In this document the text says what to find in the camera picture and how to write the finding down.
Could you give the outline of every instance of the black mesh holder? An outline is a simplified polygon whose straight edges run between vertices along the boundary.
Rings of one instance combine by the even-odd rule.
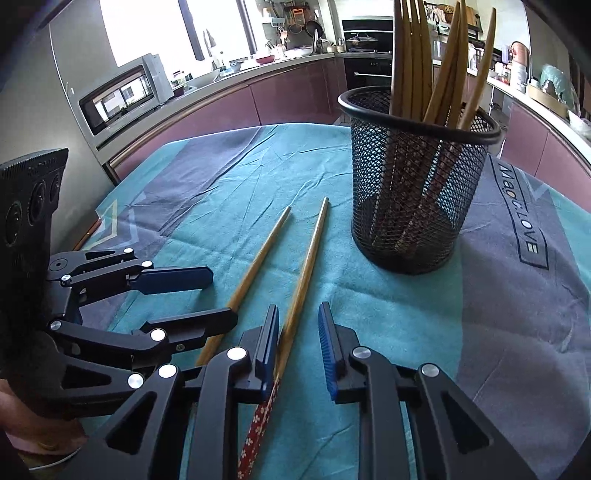
[[[387,86],[339,103],[351,117],[355,243],[382,268],[435,270],[453,252],[499,125],[481,109],[470,131],[391,116]]]

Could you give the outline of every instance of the white bowl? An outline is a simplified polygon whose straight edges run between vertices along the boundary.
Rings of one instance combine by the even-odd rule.
[[[307,57],[312,53],[312,47],[299,47],[299,48],[292,48],[291,50],[285,51],[285,56],[288,59],[300,59],[302,57]]]

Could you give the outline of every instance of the frying pan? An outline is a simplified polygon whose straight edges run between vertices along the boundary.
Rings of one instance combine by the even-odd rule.
[[[318,32],[318,38],[320,38],[324,31],[322,30],[322,26],[316,20],[308,20],[304,26],[304,30],[308,34],[310,38],[314,38],[314,32]]]

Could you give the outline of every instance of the wooden chopstick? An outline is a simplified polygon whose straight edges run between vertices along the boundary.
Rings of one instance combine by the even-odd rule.
[[[452,104],[449,110],[448,128],[456,128],[457,121],[462,111],[462,95],[466,83],[466,69],[468,68],[468,20],[466,16],[466,0],[462,2],[462,17],[460,19],[460,41],[458,44],[457,70],[452,96]]]
[[[285,207],[285,210],[283,210],[283,213],[279,217],[279,220],[277,220],[277,223],[275,223],[273,230],[271,230],[271,233],[269,233],[269,236],[262,244],[261,249],[256,254],[256,257],[252,261],[250,267],[248,267],[248,270],[242,277],[242,280],[238,284],[238,288],[234,291],[232,297],[230,297],[230,300],[228,301],[226,306],[230,307],[234,312],[237,312],[240,308],[242,300],[246,296],[248,289],[250,288],[252,282],[256,277],[256,274],[260,270],[261,265],[265,257],[267,256],[267,253],[269,253],[269,250],[275,243],[277,235],[279,235],[279,230],[281,230],[281,227],[283,226],[285,220],[289,216],[290,211],[291,207]],[[224,335],[216,335],[214,337],[210,337],[207,339],[207,342],[205,343],[205,346],[199,353],[199,357],[197,358],[197,362],[195,363],[197,367],[205,365],[213,358],[213,356],[217,352],[217,349],[220,346],[220,343],[222,343],[223,337]]]
[[[433,60],[431,53],[431,37],[429,33],[429,24],[427,23],[427,14],[422,0],[418,0],[418,16],[421,21],[421,52],[423,54],[423,101],[421,108],[421,119],[424,118],[431,99],[433,90]]]
[[[411,119],[420,122],[423,118],[423,49],[421,46],[421,28],[418,23],[418,11],[415,0],[410,0],[410,17],[413,27],[413,101]]]
[[[410,118],[413,107],[413,44],[407,0],[402,0],[402,31],[404,32],[404,70],[402,71],[402,118]]]
[[[495,31],[496,31],[496,8],[492,9],[491,21],[488,25],[488,34],[486,35],[486,45],[484,49],[484,55],[482,56],[482,62],[480,63],[480,69],[476,75],[476,85],[466,104],[464,114],[460,120],[459,128],[461,130],[470,130],[476,111],[478,110],[478,103],[482,96],[482,91],[486,85],[486,79],[488,78],[488,70],[491,68],[492,60],[492,49],[495,43]]]
[[[306,300],[306,293],[308,286],[310,285],[310,278],[314,269],[314,263],[316,262],[316,254],[318,253],[318,247],[320,245],[320,238],[322,237],[322,231],[324,227],[324,221],[326,219],[326,213],[329,207],[328,198],[324,198],[322,206],[320,207],[320,213],[316,220],[314,232],[312,233],[312,239],[310,240],[310,246],[306,252],[304,264],[300,271],[300,278],[298,279],[297,286],[294,291],[293,298],[291,299],[290,309],[287,312],[287,318],[284,326],[281,329],[279,337],[279,345],[277,346],[277,361],[275,363],[274,372],[274,383],[271,391],[269,400],[265,403],[260,404],[253,415],[251,426],[246,435],[246,441],[242,448],[238,460],[238,475],[241,480],[248,480],[252,472],[254,460],[258,454],[263,435],[267,428],[267,423],[275,404],[277,397],[277,391],[281,385],[281,379],[285,372],[285,366],[289,359],[291,347],[296,336],[297,325],[300,318],[304,301]]]
[[[394,0],[394,61],[392,62],[392,88],[390,115],[402,113],[402,70],[404,68],[404,31],[400,0]]]
[[[423,119],[423,121],[428,124],[435,123],[435,120],[441,108],[441,102],[443,100],[447,82],[449,81],[450,72],[452,70],[452,61],[455,57],[455,49],[459,33],[458,23],[460,21],[460,16],[460,2],[456,2],[456,9],[453,13],[452,26],[450,27],[449,36],[447,38],[445,56],[443,57],[441,68],[439,69],[439,76],[437,77],[437,82],[435,84],[435,88],[433,89],[433,94],[431,96],[431,100],[429,101],[427,112],[425,113],[425,117]]]

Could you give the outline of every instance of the oven handle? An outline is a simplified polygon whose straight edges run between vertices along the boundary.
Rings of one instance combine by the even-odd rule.
[[[380,77],[380,78],[385,78],[385,79],[392,78],[391,75],[378,75],[377,73],[359,73],[359,72],[353,72],[353,75],[355,75],[356,77]]]

